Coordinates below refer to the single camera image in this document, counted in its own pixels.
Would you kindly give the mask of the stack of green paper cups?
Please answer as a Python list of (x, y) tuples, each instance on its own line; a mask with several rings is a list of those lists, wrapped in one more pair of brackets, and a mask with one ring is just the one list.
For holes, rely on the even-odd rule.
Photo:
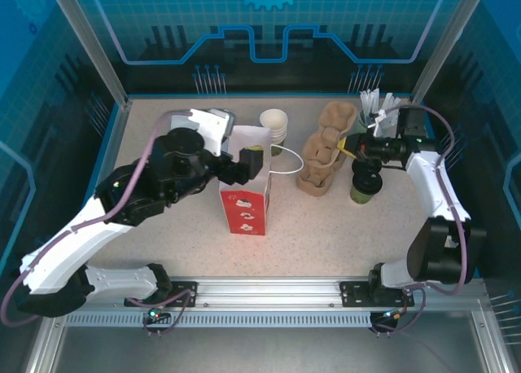
[(260, 124), (270, 129), (271, 133), (271, 156), (278, 156), (282, 153), (281, 146), (287, 136), (288, 116), (280, 109), (272, 108), (260, 114)]

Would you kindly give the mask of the stack of pulp cup carriers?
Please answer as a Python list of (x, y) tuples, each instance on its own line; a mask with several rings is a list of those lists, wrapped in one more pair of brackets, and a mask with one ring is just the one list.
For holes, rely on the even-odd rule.
[(296, 185), (306, 194), (315, 197), (327, 193), (335, 173), (347, 157), (319, 133), (314, 133), (307, 139), (301, 156), (304, 167), (297, 174)]

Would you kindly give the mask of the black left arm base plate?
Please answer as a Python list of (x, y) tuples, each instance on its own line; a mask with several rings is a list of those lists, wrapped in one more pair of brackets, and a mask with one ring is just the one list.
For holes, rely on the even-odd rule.
[(144, 301), (124, 299), (125, 307), (140, 307), (150, 309), (163, 306), (168, 308), (195, 307), (199, 284), (196, 281), (172, 281), (172, 289), (167, 296), (154, 295)]

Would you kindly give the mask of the aluminium frame post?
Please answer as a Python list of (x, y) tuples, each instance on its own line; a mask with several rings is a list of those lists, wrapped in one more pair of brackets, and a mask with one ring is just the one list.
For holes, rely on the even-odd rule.
[(420, 104), (424, 100), (479, 2), (480, 0), (460, 0), (458, 3), (413, 89), (412, 103)]
[(55, 0), (115, 102), (127, 107), (126, 94), (116, 71), (77, 0)]

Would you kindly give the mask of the black plastic cup lid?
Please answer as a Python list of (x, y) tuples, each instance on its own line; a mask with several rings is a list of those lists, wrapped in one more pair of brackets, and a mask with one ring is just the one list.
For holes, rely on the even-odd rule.
[(380, 174), (356, 173), (352, 177), (352, 189), (363, 195), (375, 195), (383, 187), (383, 179)]

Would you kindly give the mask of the aluminium left frame post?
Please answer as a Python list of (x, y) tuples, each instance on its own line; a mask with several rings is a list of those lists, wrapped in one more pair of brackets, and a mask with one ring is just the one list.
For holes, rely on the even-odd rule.
[(115, 102), (127, 107), (126, 94), (116, 71), (77, 0), (55, 0)]

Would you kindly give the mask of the grey metal shelf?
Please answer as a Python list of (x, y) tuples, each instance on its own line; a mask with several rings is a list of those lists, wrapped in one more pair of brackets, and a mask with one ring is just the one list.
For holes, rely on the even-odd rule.
[(521, 373), (489, 312), (425, 313), (409, 330), (41, 324), (23, 373)]

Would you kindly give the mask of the brown pulp cup carrier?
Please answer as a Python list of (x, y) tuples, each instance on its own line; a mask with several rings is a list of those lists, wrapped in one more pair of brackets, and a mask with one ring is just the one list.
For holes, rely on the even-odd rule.
[(318, 120), (319, 135), (322, 144), (335, 149), (340, 139), (347, 135), (357, 119), (357, 107), (344, 101), (328, 103), (322, 110)]

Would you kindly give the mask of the red white paper gift bag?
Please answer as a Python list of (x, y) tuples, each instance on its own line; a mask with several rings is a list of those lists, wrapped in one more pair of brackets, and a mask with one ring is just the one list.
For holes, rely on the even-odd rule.
[(226, 152), (232, 161), (239, 162), (243, 148), (260, 145), (264, 149), (264, 165), (256, 178), (245, 184), (225, 183), (219, 186), (221, 202), (232, 234), (265, 235), (271, 178), (274, 175), (298, 173), (304, 162), (294, 169), (277, 170), (271, 165), (271, 133), (269, 128), (251, 125), (236, 125), (227, 141)]

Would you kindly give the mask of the aluminium front rail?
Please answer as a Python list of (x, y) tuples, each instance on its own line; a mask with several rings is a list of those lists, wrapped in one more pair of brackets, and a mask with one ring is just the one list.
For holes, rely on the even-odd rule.
[[(324, 310), (350, 309), (383, 311), (395, 308), (344, 308), (339, 284), (344, 281), (367, 281), (365, 277), (321, 278), (191, 278), (176, 277), (172, 281), (196, 281), (198, 294), (193, 309), (213, 310)], [(419, 309), (422, 293), (407, 289), (403, 292), (415, 301), (410, 310)], [(433, 288), (425, 287), (426, 308), (432, 311), (463, 311), (478, 308), (491, 309), (484, 281), (474, 279), (455, 296), (446, 296)], [(108, 292), (105, 296), (90, 297), (80, 308), (68, 312), (101, 309), (139, 309), (125, 307), (123, 292)]]

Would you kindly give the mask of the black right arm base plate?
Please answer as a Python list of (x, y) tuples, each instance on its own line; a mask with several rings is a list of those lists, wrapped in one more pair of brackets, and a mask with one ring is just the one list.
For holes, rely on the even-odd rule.
[(372, 286), (368, 281), (344, 281), (339, 284), (344, 308), (414, 307), (412, 296), (400, 289)]

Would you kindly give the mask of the aluminium right frame post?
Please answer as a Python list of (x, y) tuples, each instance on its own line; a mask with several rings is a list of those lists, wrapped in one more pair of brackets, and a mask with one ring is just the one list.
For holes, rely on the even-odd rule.
[(424, 100), (479, 2), (480, 0), (460, 0), (458, 3), (413, 89), (412, 103), (420, 104)]

